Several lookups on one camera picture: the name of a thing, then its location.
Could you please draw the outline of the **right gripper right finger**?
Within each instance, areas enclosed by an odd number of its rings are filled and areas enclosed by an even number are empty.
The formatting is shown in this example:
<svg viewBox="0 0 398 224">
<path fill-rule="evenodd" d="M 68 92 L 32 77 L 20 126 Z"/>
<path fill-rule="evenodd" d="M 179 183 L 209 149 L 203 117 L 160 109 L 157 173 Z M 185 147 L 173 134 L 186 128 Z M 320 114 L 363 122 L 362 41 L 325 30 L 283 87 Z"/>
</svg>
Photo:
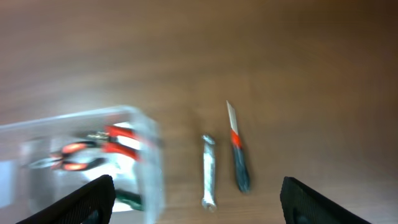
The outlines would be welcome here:
<svg viewBox="0 0 398 224">
<path fill-rule="evenodd" d="M 294 177 L 284 177 L 280 202 L 286 224 L 370 224 Z"/>
</svg>

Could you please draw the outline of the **orange black needle-nose pliers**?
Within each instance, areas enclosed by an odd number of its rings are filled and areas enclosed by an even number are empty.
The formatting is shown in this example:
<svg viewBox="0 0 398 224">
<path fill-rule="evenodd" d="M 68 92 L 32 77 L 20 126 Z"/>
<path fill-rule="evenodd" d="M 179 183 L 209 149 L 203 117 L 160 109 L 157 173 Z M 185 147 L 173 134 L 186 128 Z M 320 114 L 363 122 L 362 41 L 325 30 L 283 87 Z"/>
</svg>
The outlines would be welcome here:
<svg viewBox="0 0 398 224">
<path fill-rule="evenodd" d="M 69 172 L 83 172 L 107 163 L 103 157 L 91 158 L 86 162 L 77 161 L 78 154 L 88 149 L 98 148 L 94 141 L 78 141 L 67 144 L 60 150 L 51 152 L 48 157 L 39 159 L 27 165 L 30 169 L 50 168 L 52 170 L 64 170 Z"/>
</svg>

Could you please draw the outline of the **red handled snips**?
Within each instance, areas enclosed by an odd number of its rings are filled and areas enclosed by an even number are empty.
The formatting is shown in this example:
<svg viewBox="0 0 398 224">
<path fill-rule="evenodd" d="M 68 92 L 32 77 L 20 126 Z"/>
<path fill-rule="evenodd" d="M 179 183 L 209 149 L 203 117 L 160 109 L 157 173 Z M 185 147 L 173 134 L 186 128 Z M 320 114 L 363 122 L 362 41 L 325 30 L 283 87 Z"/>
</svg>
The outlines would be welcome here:
<svg viewBox="0 0 398 224">
<path fill-rule="evenodd" d="M 141 138 L 129 126 L 107 125 L 101 131 L 80 131 L 75 136 L 95 142 L 104 153 L 121 154 L 136 161 L 140 159 Z"/>
</svg>

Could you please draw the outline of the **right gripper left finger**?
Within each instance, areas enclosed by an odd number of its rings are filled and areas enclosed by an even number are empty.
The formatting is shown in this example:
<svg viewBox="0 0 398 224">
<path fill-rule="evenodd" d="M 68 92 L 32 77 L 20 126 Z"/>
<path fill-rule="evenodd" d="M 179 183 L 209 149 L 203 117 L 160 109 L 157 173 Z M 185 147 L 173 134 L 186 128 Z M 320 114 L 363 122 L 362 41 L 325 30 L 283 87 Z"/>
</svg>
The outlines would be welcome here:
<svg viewBox="0 0 398 224">
<path fill-rule="evenodd" d="M 108 224 L 115 199 L 113 178 L 102 175 L 17 224 Z"/>
</svg>

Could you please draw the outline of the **small silver wrench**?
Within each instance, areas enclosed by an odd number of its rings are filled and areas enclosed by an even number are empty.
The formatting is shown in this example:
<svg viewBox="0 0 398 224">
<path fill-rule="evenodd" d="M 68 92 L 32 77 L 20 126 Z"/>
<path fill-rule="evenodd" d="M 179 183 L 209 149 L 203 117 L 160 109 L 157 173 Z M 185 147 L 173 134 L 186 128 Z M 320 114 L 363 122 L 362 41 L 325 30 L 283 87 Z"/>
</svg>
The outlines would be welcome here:
<svg viewBox="0 0 398 224">
<path fill-rule="evenodd" d="M 215 141 L 204 134 L 202 136 L 204 143 L 203 150 L 203 198 L 201 204 L 205 210 L 214 212 L 216 210 L 215 202 Z"/>
</svg>

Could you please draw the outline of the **clear plastic container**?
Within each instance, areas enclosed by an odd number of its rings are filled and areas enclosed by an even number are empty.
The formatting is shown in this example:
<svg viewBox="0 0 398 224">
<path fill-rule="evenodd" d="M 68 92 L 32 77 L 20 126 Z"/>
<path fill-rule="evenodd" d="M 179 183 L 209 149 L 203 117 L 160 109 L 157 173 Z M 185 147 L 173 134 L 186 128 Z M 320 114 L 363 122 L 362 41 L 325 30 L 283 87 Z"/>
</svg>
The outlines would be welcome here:
<svg viewBox="0 0 398 224">
<path fill-rule="evenodd" d="M 1 126 L 1 222 L 17 223 L 98 177 L 113 181 L 111 223 L 157 221 L 164 210 L 156 122 L 130 106 Z"/>
</svg>

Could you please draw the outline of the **red black screwdriver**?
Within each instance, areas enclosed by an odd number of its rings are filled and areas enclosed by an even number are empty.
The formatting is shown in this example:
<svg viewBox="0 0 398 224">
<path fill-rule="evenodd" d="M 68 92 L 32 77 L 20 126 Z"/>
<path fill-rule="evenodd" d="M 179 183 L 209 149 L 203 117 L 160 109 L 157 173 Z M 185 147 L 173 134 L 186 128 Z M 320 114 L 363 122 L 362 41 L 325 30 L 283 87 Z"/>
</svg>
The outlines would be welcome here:
<svg viewBox="0 0 398 224">
<path fill-rule="evenodd" d="M 235 178 L 238 189 L 240 192 L 247 193 L 251 189 L 251 179 L 249 176 L 246 160 L 244 157 L 244 151 L 239 137 L 238 124 L 236 120 L 235 109 L 229 101 L 226 101 L 229 123 L 231 128 L 231 143 L 233 148 L 233 159 Z"/>
</svg>

